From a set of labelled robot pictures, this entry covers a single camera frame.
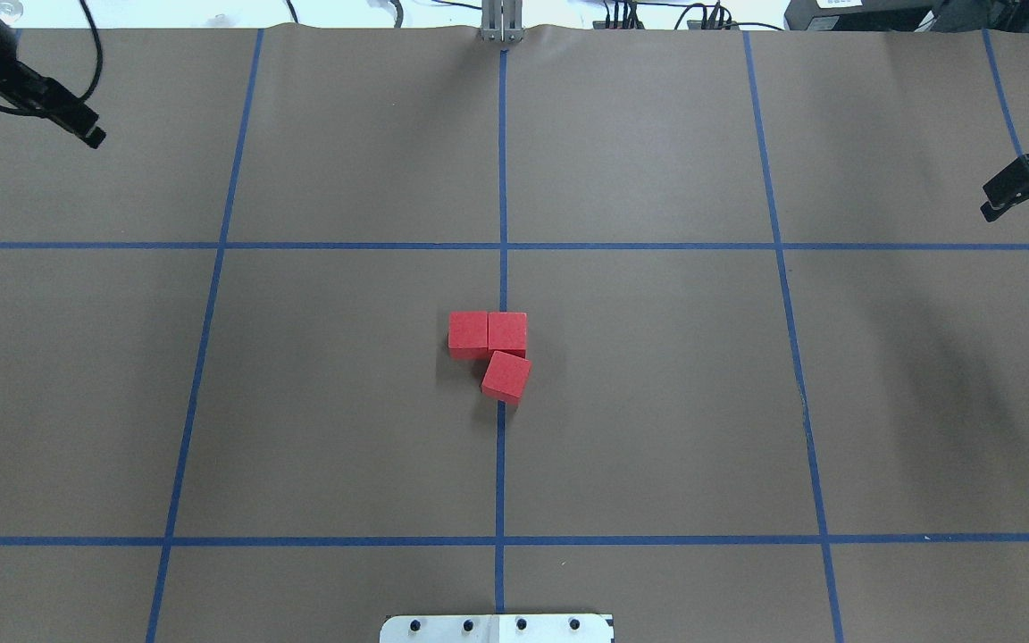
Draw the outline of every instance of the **white bracket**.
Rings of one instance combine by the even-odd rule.
[[[502,44],[523,40],[523,0],[483,0],[478,37]]]
[[[613,643],[609,614],[392,617],[380,643]]]

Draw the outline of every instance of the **black box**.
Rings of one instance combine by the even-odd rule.
[[[793,31],[915,31],[931,5],[931,0],[791,0],[784,23]]]

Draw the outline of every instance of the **stack of red cubes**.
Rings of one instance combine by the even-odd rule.
[[[519,403],[531,378],[526,358],[526,313],[450,314],[447,348],[453,359],[491,359],[483,376],[483,394],[500,402]]]

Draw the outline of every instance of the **red cube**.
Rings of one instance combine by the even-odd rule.
[[[519,403],[523,399],[523,389],[531,378],[531,361],[509,353],[491,355],[487,374],[483,376],[483,395],[500,402]]]
[[[526,313],[491,313],[487,316],[487,349],[526,357]]]
[[[491,354],[487,348],[486,311],[450,314],[447,321],[447,348],[452,359],[486,359]]]

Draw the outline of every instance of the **gray surface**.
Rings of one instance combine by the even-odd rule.
[[[506,564],[511,613],[612,613],[616,640],[832,640],[818,546],[512,546]]]
[[[145,640],[156,546],[0,546],[0,642]]]
[[[507,532],[816,529],[772,253],[510,262],[535,369],[506,438]]]
[[[1029,544],[836,548],[846,640],[1029,640]]]
[[[503,598],[626,643],[1029,640],[1029,249],[504,254],[497,50],[290,26],[228,238],[325,245],[69,248],[216,243],[255,37],[103,34],[101,151],[0,118],[0,640],[375,640]],[[1029,40],[993,40],[1029,150]],[[978,33],[751,41],[784,243],[1029,243],[978,212],[1014,154]],[[80,32],[24,49],[88,77]],[[772,241],[738,34],[531,30],[505,90],[509,241]],[[497,439],[443,345],[502,274],[535,374]]]

